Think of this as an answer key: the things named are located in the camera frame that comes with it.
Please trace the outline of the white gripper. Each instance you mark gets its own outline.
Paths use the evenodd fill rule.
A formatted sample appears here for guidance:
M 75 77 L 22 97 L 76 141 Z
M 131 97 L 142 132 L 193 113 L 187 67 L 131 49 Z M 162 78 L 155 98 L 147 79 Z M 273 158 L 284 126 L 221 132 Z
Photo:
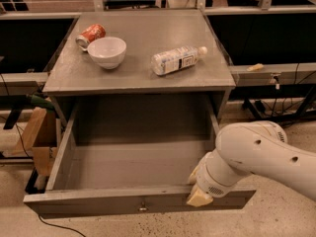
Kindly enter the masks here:
M 193 185 L 187 204 L 194 207 L 208 205 L 213 198 L 226 196 L 236 184 L 236 174 L 217 151 L 206 153 L 189 176 Z

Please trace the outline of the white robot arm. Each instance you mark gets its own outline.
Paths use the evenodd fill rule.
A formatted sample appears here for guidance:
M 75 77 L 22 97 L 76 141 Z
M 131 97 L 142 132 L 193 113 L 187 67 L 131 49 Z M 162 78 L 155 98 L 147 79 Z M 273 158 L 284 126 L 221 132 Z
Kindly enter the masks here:
M 250 175 L 272 179 L 316 199 L 316 154 L 289 145 L 277 123 L 262 120 L 231 123 L 218 131 L 215 148 L 190 174 L 193 187 L 187 204 L 210 204 Z

